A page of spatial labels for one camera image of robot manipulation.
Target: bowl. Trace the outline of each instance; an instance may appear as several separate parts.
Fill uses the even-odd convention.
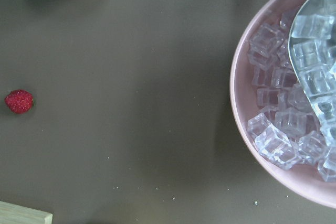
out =
[[[296,165],[282,170],[256,151],[253,139],[247,133],[247,121],[258,114],[256,89],[251,85],[254,66],[247,58],[249,39],[258,27],[276,22],[281,13],[301,6],[306,0],[270,0],[252,19],[241,37],[233,58],[230,73],[230,99],[234,118],[243,140],[260,165],[276,180],[302,197],[336,208],[336,183],[324,182],[317,169],[309,165]]]

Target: red berry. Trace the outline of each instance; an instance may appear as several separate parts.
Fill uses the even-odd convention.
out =
[[[33,106],[33,96],[23,89],[12,91],[5,98],[5,103],[16,114],[22,114],[30,110]]]

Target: bowl of ice cubes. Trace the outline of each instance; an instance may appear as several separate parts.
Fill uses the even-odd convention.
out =
[[[283,185],[336,208],[336,148],[297,80],[288,36],[306,0],[270,0],[252,19],[237,46],[230,99],[240,134],[261,166]]]

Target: scoop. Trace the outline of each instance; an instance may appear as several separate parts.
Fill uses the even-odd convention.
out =
[[[293,69],[328,146],[336,146],[336,0],[307,0],[290,29]]]

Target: red strawberry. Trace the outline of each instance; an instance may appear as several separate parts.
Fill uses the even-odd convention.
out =
[[[34,105],[32,94],[23,89],[12,91],[6,96],[5,103],[16,114],[25,113]]]

